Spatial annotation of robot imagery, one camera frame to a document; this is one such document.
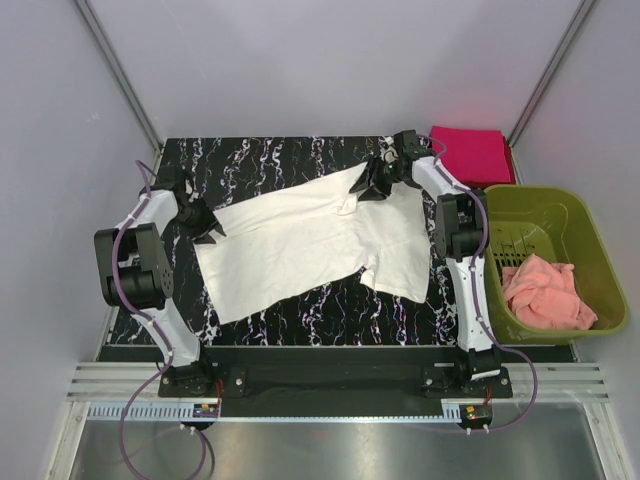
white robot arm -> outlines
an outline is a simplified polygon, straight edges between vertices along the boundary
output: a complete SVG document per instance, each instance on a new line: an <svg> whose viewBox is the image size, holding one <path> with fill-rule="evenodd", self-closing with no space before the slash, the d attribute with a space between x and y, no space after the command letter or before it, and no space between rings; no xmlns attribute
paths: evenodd
<svg viewBox="0 0 640 480"><path fill-rule="evenodd" d="M208 391L215 381L212 363L198 337L189 330L173 302L173 270L160 236L170 221L176 220L194 241L206 238L222 226L205 202L198 197L188 173L174 169L169 181L151 187L151 195L140 195L134 212L115 228L100 230L94 236L102 294L111 306L123 306L116 288L118 281L130 304L143 315L133 313L151 335L171 367L163 375L167 396L193 396ZM112 253L118 231L126 226L118 249L117 279ZM171 351L161 332L166 336Z"/></svg>
<svg viewBox="0 0 640 480"><path fill-rule="evenodd" d="M386 143L384 156L368 161L350 192L362 192L359 201L381 201L391 195L393 183L404 181L423 188L436 201L435 248L446 259L458 308L455 376L463 387L478 380L491 384L504 370L491 339L484 287L486 196L451 175L433 151L420 145L415 131L400 132Z"/></svg>

green basket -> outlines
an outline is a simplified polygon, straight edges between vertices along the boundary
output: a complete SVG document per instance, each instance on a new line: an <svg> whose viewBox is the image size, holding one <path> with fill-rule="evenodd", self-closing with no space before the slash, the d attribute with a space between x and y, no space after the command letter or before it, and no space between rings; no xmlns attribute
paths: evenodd
<svg viewBox="0 0 640 480"><path fill-rule="evenodd" d="M490 246L485 287L489 319L500 342L565 345L616 333L625 326L629 307L582 200L551 187L496 185L486 192ZM532 253L548 262L575 265L578 295L598 316L590 330L534 328L511 312L502 293L502 267L519 266Z"/></svg>

pink cloth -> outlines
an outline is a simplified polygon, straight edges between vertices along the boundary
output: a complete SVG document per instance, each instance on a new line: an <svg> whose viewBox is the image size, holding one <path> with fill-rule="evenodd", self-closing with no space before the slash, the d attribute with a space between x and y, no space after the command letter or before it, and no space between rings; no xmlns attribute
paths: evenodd
<svg viewBox="0 0 640 480"><path fill-rule="evenodd" d="M532 327L588 330L598 317L576 293L572 264L531 255L520 267L502 268L502 290L511 311Z"/></svg>

black and white marble surface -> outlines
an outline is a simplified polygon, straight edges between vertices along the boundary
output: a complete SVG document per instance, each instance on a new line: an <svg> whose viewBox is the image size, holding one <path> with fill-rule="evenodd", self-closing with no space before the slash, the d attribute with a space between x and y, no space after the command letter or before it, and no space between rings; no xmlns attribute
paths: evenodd
<svg viewBox="0 0 640 480"><path fill-rule="evenodd" d="M300 185L352 167L379 152L378 137L183 138L167 141L159 177L180 165L194 176L214 209ZM424 194L429 234L435 204ZM205 345L444 345L455 342L457 316L445 263L432 248L427 301L375 292L359 283L360 272L282 300L251 317L219 325L198 268L192 243L178 225L163 235L174 268L174 300ZM108 340L148 345L151 338L126 312L119 312Z"/></svg>

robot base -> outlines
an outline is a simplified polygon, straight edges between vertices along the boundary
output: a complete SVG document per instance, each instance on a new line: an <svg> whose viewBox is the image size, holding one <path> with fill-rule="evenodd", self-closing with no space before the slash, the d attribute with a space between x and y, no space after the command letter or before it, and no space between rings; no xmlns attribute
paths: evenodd
<svg viewBox="0 0 640 480"><path fill-rule="evenodd" d="M487 398L487 387L491 387L492 398L513 398L509 372L505 367L492 377L463 381L456 375L454 367L425 367L422 369L422 391L426 398Z"/></svg>

